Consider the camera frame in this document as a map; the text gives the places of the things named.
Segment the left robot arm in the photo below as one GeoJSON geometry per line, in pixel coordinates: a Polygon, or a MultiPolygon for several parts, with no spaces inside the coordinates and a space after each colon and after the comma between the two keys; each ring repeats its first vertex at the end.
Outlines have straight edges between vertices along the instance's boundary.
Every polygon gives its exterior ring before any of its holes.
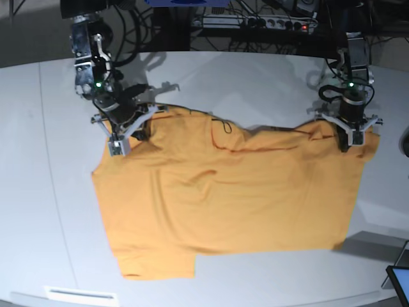
{"type": "Polygon", "coordinates": [[[327,109],[320,117],[336,126],[339,149],[347,152],[351,147],[363,146],[367,130],[382,122],[377,115],[365,114],[375,94],[365,37],[371,25],[370,14],[366,1],[323,1],[322,6],[337,47],[337,60],[326,64],[340,85],[320,87],[318,94],[323,102],[338,102],[337,111],[327,109]]]}

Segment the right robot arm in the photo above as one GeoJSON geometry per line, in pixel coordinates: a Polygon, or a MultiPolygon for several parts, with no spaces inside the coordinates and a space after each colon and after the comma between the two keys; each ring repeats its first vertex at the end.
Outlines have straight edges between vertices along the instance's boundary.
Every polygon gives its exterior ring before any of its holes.
{"type": "Polygon", "coordinates": [[[75,90],[83,99],[93,103],[97,114],[91,118],[106,130],[113,141],[149,138],[148,120],[153,114],[153,106],[140,103],[136,98],[149,86],[136,84],[123,86],[120,67],[131,63],[139,48],[124,60],[113,56],[109,46],[114,35],[111,27],[100,13],[114,8],[117,13],[127,11],[135,26],[139,16],[135,1],[61,1],[60,12],[63,19],[70,19],[71,45],[75,56],[75,90]]]}

